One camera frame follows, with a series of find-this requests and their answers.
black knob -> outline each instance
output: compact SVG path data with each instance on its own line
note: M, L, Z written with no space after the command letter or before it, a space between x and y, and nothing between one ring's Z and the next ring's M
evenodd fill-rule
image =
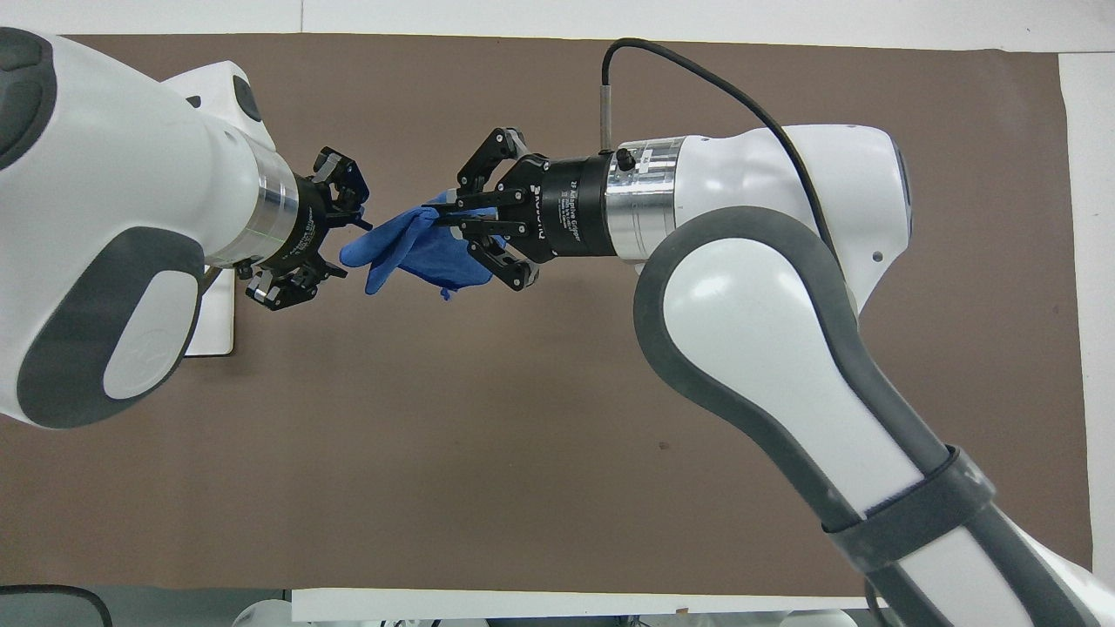
M623 172L634 167L634 156L631 155L631 151L627 148L620 148L615 151L615 165L619 166Z

gray floor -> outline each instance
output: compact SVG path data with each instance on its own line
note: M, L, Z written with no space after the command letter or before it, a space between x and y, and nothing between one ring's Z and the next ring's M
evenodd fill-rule
M230 627L248 606L281 598L282 590L165 590L89 587L108 606L115 627ZM866 611L849 611L859 627L879 627ZM643 616L651 627L778 627L783 612ZM621 627L614 618L493 620L493 627ZM81 599L61 595L0 596L0 627L100 627Z

silver metal ring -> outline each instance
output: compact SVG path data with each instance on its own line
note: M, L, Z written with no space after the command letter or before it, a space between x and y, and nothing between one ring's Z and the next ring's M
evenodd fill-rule
M298 219L298 184L290 166L279 153L244 139L260 174L255 209L232 243L205 259L209 266L232 268L245 259L255 262L270 258L287 242Z
M634 167L622 171L612 155L604 191L608 233L615 254L646 261L666 235L673 232L673 180L685 137L627 142Z

black strap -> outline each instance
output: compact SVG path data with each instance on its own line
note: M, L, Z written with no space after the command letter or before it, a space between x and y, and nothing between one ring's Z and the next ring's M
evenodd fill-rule
M867 519L828 532L860 572L886 568L949 531L963 525L991 503L995 485L960 448L921 483L889 501Z

blue rag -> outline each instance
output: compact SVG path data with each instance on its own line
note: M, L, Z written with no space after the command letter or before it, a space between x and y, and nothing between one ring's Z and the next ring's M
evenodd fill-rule
M443 192L429 202L444 203L445 197ZM491 212L478 209L460 214ZM468 255L468 242L454 238L445 226L435 226L437 218L437 210L428 206L405 211L345 244L341 263L349 268L371 264L363 289L369 295L379 291L396 268L442 288L445 300L460 288L488 282L492 272Z

